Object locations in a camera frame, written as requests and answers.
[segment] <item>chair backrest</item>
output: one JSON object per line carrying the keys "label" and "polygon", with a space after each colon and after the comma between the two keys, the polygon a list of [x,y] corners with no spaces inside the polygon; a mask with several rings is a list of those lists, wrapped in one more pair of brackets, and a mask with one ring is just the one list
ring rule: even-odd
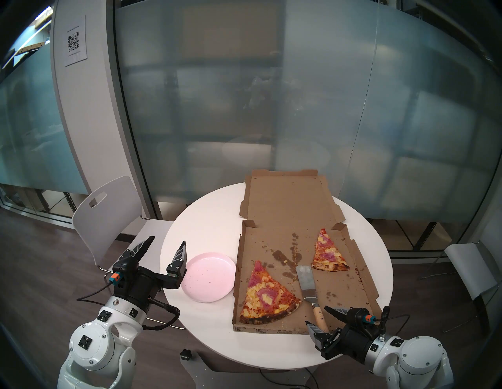
{"label": "chair backrest", "polygon": [[[101,198],[101,194],[105,197],[99,201],[96,197]],[[99,202],[92,206],[94,199]],[[133,182],[128,176],[122,176],[104,184],[82,201],[72,222],[91,251],[94,263],[99,265],[115,238],[141,212],[141,200]]]}
{"label": "chair backrest", "polygon": [[490,251],[502,271],[502,207],[499,207],[486,225],[480,238],[484,246]]}

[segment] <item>pink plate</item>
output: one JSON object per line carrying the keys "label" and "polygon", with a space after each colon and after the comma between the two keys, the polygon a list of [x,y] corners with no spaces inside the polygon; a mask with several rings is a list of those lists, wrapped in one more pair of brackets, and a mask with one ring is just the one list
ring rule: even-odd
{"label": "pink plate", "polygon": [[218,252],[205,252],[187,262],[181,289],[192,300],[212,303],[232,290],[234,277],[235,264],[229,257]]}

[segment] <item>pizza crust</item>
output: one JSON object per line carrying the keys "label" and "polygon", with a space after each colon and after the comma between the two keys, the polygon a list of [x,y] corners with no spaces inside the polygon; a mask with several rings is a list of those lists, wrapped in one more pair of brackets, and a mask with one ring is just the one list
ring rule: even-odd
{"label": "pizza crust", "polygon": [[350,267],[346,264],[341,264],[338,262],[329,262],[324,264],[323,262],[314,260],[312,262],[312,267],[318,270],[324,270],[325,272],[340,272],[343,270],[350,270]]}
{"label": "pizza crust", "polygon": [[291,315],[295,309],[300,306],[300,303],[290,305],[286,310],[279,313],[270,313],[262,317],[245,317],[240,316],[239,321],[244,324],[267,324],[273,321],[282,319],[288,315]]}

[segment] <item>table base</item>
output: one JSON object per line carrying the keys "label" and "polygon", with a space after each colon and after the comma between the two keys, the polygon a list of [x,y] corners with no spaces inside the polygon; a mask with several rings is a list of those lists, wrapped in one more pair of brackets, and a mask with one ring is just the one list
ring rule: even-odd
{"label": "table base", "polygon": [[[195,351],[190,351],[190,359],[183,359],[187,358],[187,354],[182,354],[183,357],[180,356],[181,364],[195,381],[195,389],[220,389],[222,387],[238,387],[239,389],[256,389],[258,387],[263,389],[277,389],[283,387],[282,385],[267,381],[260,373],[225,373],[212,371]],[[316,368],[317,366],[310,367],[309,370],[313,373]],[[279,373],[270,373],[266,370],[264,374],[268,379],[274,382],[290,384],[291,387],[295,385],[305,385],[310,378],[310,374],[305,369]]]}

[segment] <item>white chair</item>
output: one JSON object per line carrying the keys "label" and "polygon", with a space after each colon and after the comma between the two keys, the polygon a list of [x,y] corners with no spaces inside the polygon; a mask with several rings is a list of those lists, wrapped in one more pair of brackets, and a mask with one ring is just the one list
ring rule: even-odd
{"label": "white chair", "polygon": [[[113,274],[113,271],[111,267],[107,270],[100,266],[104,255],[117,236],[138,217],[147,222],[128,248],[132,250],[149,236],[155,236],[140,265],[159,273],[162,244],[173,222],[146,219],[141,212],[141,200],[133,182],[129,176],[122,176],[92,192],[73,214],[73,226],[92,253],[96,266],[105,272],[105,282],[107,274]],[[162,323],[148,317],[147,319]]]}
{"label": "white chair", "polygon": [[[498,291],[502,271],[502,208],[497,209],[491,215],[478,243],[451,244],[444,252],[462,278],[478,311],[476,316],[466,322],[443,331],[449,332],[482,314]],[[488,297],[486,304],[483,296]],[[487,316],[484,326],[488,326],[484,328],[484,331],[488,331],[490,325]]]}

